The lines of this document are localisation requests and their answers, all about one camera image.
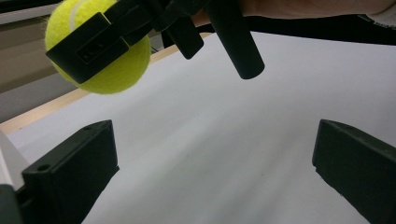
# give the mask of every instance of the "wooden edge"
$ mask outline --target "wooden edge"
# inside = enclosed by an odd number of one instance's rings
[[[201,37],[205,38],[209,36],[210,33],[202,33]],[[155,63],[158,62],[160,59],[163,59],[175,52],[177,52],[178,49],[176,46],[171,46],[167,49],[163,49],[155,54],[152,54],[150,57],[150,62],[149,63]],[[58,111],[59,109],[70,105],[74,103],[75,101],[87,96],[90,94],[87,91],[83,91],[81,89],[77,89],[74,91],[71,91],[63,96],[60,96],[52,101],[49,101],[43,105],[40,105],[32,110],[29,110],[13,119],[9,119],[3,123],[0,123],[0,130],[4,134],[10,134],[13,133],[39,119],[42,119],[46,117],[47,115]]]

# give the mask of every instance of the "white table surface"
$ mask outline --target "white table surface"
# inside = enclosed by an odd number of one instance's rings
[[[120,171],[84,223],[368,223],[312,165],[320,119],[396,146],[396,47],[254,34],[266,69],[242,80],[216,35],[8,135],[32,162],[112,119]]]

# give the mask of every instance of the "yellow tennis ball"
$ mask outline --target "yellow tennis ball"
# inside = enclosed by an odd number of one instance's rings
[[[65,0],[51,14],[46,36],[46,49],[53,48],[84,21],[97,12],[105,12],[117,0]],[[58,72],[77,87],[101,94],[124,91],[133,86],[149,65],[150,44],[145,36],[137,44],[84,83],[77,83],[54,63]]]

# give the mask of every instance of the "tennis ball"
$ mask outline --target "tennis ball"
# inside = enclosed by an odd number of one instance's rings
[[[117,0],[65,0],[51,14],[45,34],[46,49],[53,48],[97,12],[105,12]],[[124,91],[133,86],[149,65],[150,44],[145,36],[138,43],[84,83],[77,83],[59,66],[58,72],[77,87],[101,94]]]

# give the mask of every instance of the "human hand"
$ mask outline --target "human hand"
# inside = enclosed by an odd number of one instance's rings
[[[377,14],[396,0],[239,0],[244,16],[275,19],[322,18],[348,14]],[[209,23],[203,11],[192,17],[196,26]]]

